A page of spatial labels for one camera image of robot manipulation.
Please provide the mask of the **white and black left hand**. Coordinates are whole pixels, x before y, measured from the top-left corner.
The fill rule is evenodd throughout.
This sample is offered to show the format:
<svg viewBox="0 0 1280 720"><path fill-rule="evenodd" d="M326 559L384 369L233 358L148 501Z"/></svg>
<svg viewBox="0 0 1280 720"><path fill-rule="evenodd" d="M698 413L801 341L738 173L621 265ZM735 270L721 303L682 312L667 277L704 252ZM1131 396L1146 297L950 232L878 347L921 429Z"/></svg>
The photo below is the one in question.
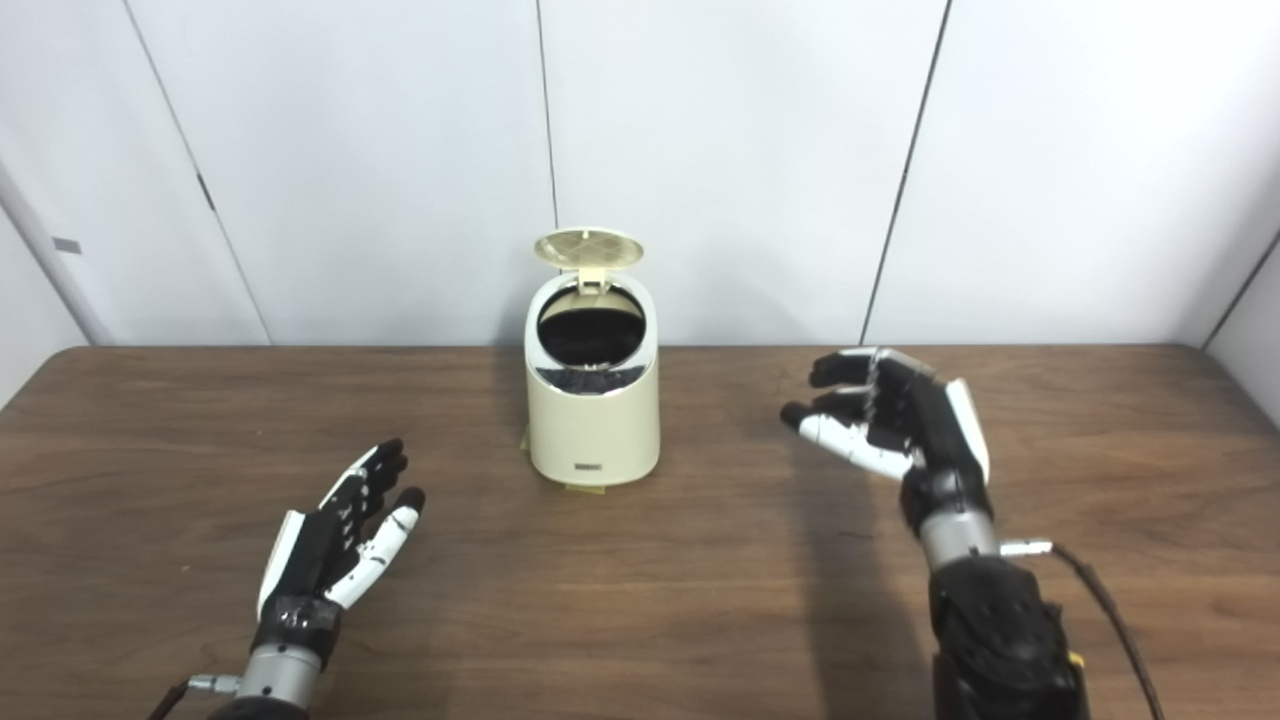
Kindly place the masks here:
<svg viewBox="0 0 1280 720"><path fill-rule="evenodd" d="M328 665L344 615L404 547L425 506L407 487L387 496L408 466L399 438L353 461L307 512L291 510L262 575L252 650L302 648Z"/></svg>

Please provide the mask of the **white and black right hand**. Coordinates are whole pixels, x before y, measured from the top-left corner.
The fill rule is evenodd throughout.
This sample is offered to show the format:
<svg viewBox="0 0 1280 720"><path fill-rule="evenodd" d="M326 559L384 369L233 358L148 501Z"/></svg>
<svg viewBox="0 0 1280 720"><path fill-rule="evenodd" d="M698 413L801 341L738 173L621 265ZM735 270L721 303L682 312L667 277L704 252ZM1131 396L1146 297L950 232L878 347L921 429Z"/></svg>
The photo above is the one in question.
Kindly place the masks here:
<svg viewBox="0 0 1280 720"><path fill-rule="evenodd" d="M989 450L963 378L947 380L896 348L861 346L818 357L809 383L822 393L787 402L781 421L854 466L896 480L914 534L940 514L995 519Z"/></svg>

